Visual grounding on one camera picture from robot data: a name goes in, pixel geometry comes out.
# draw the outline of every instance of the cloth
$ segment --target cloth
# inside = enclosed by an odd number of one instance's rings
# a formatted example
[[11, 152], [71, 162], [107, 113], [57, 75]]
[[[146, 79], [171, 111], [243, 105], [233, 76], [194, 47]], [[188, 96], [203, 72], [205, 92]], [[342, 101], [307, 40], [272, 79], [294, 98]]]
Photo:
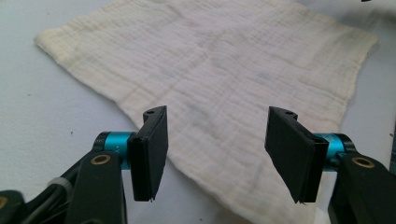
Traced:
[[168, 157], [235, 213], [313, 223], [265, 151], [268, 106], [337, 132], [376, 37], [277, 0], [114, 0], [35, 42], [138, 127], [167, 105]]

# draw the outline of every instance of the teal cylindrical joint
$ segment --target teal cylindrical joint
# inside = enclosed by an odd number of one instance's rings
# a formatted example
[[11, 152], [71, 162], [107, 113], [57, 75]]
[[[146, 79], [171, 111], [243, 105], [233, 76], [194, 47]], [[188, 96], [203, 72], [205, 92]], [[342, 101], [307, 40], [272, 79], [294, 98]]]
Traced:
[[341, 139], [335, 133], [314, 133], [315, 136], [324, 138], [329, 142], [329, 147], [327, 149], [326, 164], [323, 167], [324, 171], [334, 171], [334, 169], [329, 165], [331, 159], [335, 158], [337, 152], [344, 152], [344, 144]]
[[113, 151], [120, 155], [121, 169], [129, 170], [127, 161], [128, 138], [134, 133], [113, 132], [109, 133], [105, 141], [105, 151]]

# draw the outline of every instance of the white table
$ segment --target white table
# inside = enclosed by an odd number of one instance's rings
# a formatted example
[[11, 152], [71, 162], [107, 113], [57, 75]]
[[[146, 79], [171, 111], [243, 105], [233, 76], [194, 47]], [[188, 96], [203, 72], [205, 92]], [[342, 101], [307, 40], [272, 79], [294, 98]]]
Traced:
[[[33, 42], [40, 31], [59, 27], [108, 2], [0, 0], [0, 190], [20, 190], [29, 201], [88, 152], [100, 132], [136, 130], [114, 103], [73, 79]], [[380, 37], [361, 70], [341, 132], [359, 152], [389, 167], [396, 117], [395, 5], [372, 10], [375, 4], [358, 0], [300, 2]], [[129, 172], [123, 172], [123, 180], [130, 223], [246, 222], [205, 194], [170, 161], [154, 203], [134, 202]], [[319, 207], [326, 211], [332, 185], [325, 189]]]

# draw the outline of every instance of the cable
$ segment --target cable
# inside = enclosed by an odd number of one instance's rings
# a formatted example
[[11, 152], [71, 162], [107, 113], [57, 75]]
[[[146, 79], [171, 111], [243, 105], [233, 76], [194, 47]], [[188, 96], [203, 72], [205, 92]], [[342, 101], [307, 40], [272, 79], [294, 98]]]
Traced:
[[61, 203], [40, 220], [40, 224], [64, 223], [69, 203]]
[[63, 177], [55, 177], [53, 179], [51, 179], [51, 181], [48, 183], [48, 185], [58, 185], [60, 187], [62, 187], [64, 189], [64, 191], [66, 192], [66, 200], [69, 201], [71, 199], [72, 196], [72, 192], [73, 192], [73, 186], [72, 184], [70, 184], [70, 182]]
[[[74, 167], [73, 169], [69, 169], [67, 174], [64, 174], [64, 178], [67, 179], [72, 185], [74, 184], [74, 179], [76, 178], [78, 174], [78, 169], [79, 167]], [[43, 192], [41, 192], [39, 195], [37, 195], [32, 201], [26, 204], [27, 209], [30, 213], [35, 211], [37, 207], [44, 203], [49, 196], [57, 189], [56, 185], [49, 185]]]
[[39, 222], [40, 218], [46, 215], [46, 213], [48, 213], [48, 211], [50, 211], [50, 209], [52, 209], [63, 197], [63, 188], [57, 186], [56, 190], [53, 191], [52, 195], [50, 195], [46, 201], [39, 205], [37, 209], [22, 222], [22, 224]]

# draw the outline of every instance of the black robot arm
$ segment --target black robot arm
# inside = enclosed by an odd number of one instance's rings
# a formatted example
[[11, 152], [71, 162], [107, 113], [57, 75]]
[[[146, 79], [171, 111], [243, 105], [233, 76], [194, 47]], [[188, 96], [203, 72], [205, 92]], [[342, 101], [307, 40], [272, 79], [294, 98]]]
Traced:
[[168, 149], [166, 106], [143, 120], [138, 133], [100, 133], [90, 152], [29, 203], [16, 190], [0, 191], [0, 224], [126, 223], [121, 169], [131, 170], [136, 201], [155, 199]]
[[297, 114], [269, 108], [265, 148], [297, 203], [316, 200], [322, 171], [337, 172], [332, 224], [396, 223], [396, 178], [341, 133], [311, 133]]

